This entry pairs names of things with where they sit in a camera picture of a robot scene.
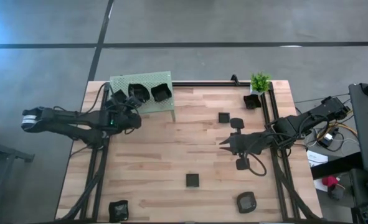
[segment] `potted plant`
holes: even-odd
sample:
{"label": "potted plant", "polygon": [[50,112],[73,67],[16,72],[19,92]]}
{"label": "potted plant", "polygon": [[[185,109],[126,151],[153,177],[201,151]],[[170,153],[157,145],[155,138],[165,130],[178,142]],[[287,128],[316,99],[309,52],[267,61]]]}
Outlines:
{"label": "potted plant", "polygon": [[270,89],[269,74],[258,72],[256,75],[252,74],[252,80],[250,81],[250,94],[260,96],[263,92]]}

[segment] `black cube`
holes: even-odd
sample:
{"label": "black cube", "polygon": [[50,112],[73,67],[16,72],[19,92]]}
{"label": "black cube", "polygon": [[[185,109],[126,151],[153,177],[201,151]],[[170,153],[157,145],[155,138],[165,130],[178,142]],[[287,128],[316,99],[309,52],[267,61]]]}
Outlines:
{"label": "black cube", "polygon": [[199,186],[199,175],[198,174],[187,174],[186,175],[186,186],[187,187],[198,187]]}

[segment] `black plant pot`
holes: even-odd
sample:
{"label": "black plant pot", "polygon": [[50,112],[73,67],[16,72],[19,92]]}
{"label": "black plant pot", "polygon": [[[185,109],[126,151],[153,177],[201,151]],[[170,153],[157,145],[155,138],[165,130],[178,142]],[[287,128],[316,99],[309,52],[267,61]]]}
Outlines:
{"label": "black plant pot", "polygon": [[149,91],[145,88],[145,86],[141,84],[129,84],[128,95],[135,96],[142,103],[145,103],[151,98],[149,95]]}
{"label": "black plant pot", "polygon": [[260,108],[261,102],[258,99],[258,95],[252,94],[249,96],[244,96],[243,100],[246,104],[247,109],[254,109],[254,108]]}
{"label": "black plant pot", "polygon": [[166,83],[153,87],[151,89],[151,93],[156,102],[166,100],[172,96],[171,91]]}

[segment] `table leg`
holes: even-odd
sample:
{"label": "table leg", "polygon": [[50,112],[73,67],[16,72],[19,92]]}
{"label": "table leg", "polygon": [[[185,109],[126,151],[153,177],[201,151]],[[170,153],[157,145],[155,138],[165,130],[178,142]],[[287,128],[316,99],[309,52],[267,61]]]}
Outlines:
{"label": "table leg", "polygon": [[175,110],[171,111],[171,118],[173,122],[176,122],[176,111]]}
{"label": "table leg", "polygon": [[322,177],[350,171],[353,168],[363,169],[362,156],[360,152],[342,157],[311,168],[313,178],[320,179]]}

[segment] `white paper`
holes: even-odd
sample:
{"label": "white paper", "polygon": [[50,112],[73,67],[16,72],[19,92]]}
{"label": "white paper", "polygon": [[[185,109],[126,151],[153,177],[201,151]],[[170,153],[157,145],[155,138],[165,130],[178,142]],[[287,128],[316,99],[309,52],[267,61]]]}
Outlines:
{"label": "white paper", "polygon": [[[308,163],[310,167],[318,166],[328,161],[328,157],[316,152],[307,151]],[[315,188],[328,192],[328,186],[322,184],[322,179],[314,180]]]}

